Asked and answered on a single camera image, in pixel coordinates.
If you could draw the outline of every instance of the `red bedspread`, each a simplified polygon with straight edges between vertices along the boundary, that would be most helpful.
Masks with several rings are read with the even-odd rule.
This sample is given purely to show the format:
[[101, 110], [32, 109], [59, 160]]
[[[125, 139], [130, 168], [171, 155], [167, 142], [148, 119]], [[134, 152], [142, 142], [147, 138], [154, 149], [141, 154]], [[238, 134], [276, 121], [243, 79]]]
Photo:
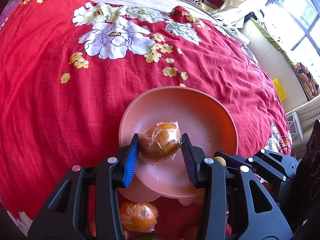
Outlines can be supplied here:
[[[115, 153], [126, 107], [151, 88], [180, 85], [215, 97], [236, 124], [243, 157], [260, 148], [290, 153], [272, 81], [217, 28], [182, 7], [166, 14], [89, 0], [18, 5], [0, 29], [0, 198], [25, 234], [73, 164], [93, 166]], [[165, 240], [180, 240], [199, 216], [195, 204], [155, 205]]]

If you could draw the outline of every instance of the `beige curtain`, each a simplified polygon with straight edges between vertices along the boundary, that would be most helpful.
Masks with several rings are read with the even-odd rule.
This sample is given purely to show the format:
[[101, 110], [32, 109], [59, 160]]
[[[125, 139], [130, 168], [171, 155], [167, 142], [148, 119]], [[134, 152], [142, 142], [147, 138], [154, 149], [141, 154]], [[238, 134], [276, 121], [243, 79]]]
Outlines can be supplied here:
[[225, 20], [237, 28], [242, 28], [244, 17], [256, 7], [264, 4], [257, 4], [259, 0], [226, 0], [220, 9], [213, 14], [216, 19]]
[[286, 116], [289, 116], [293, 111], [298, 114], [303, 132], [302, 142], [299, 142], [297, 139], [292, 142], [292, 150], [296, 153], [296, 158], [300, 159], [305, 153], [315, 120], [320, 119], [320, 96], [286, 113]]

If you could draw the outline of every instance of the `green fabric trim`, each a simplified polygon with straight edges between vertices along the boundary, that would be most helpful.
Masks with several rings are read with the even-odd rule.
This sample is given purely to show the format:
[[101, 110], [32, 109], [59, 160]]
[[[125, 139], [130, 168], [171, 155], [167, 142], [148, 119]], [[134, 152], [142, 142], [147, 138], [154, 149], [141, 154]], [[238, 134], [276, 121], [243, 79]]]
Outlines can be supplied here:
[[255, 19], [253, 19], [252, 17], [250, 18], [250, 20], [254, 23], [254, 25], [258, 28], [258, 30], [265, 36], [265, 38], [271, 43], [271, 45], [273, 45], [277, 50], [279, 50], [281, 52], [281, 54], [284, 56], [285, 60], [289, 63], [290, 67], [292, 68], [293, 72], [295, 73], [295, 75], [297, 76], [300, 85], [306, 95], [306, 98], [308, 99], [308, 101], [311, 100], [311, 98], [309, 97], [306, 89], [303, 86], [303, 80], [301, 79], [300, 75], [298, 74], [295, 64], [290, 60], [288, 54], [280, 47], [280, 45], [278, 44], [278, 42], [276, 42], [276, 40], [270, 35], [270, 33], [261, 26], [260, 23], [258, 23]]

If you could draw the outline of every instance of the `yellow sticky note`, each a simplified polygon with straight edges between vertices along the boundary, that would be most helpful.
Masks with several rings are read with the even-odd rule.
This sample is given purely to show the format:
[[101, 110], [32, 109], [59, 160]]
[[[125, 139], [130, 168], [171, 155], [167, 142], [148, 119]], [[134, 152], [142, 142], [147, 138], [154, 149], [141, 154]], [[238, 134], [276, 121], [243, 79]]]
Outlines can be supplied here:
[[277, 78], [275, 78], [272, 82], [275, 85], [279, 99], [282, 102], [283, 100], [285, 100], [287, 98], [287, 95], [284, 92], [283, 87], [281, 86], [281, 84]]

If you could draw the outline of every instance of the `pink bowl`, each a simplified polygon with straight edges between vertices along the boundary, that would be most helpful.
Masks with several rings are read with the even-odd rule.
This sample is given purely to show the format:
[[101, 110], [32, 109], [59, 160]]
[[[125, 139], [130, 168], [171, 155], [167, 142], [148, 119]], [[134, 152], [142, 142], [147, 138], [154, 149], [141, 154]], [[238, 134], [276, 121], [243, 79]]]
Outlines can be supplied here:
[[[119, 145], [128, 145], [134, 133], [156, 126], [157, 122], [178, 121], [181, 133], [201, 147], [207, 157], [216, 151], [237, 153], [238, 137], [234, 122], [213, 97], [191, 88], [159, 87], [135, 98], [126, 109], [119, 128]], [[150, 202], [160, 196], [176, 198], [182, 204], [201, 202], [202, 189], [194, 189], [179, 150], [174, 160], [149, 165], [140, 159], [127, 189], [119, 190], [134, 202]]]

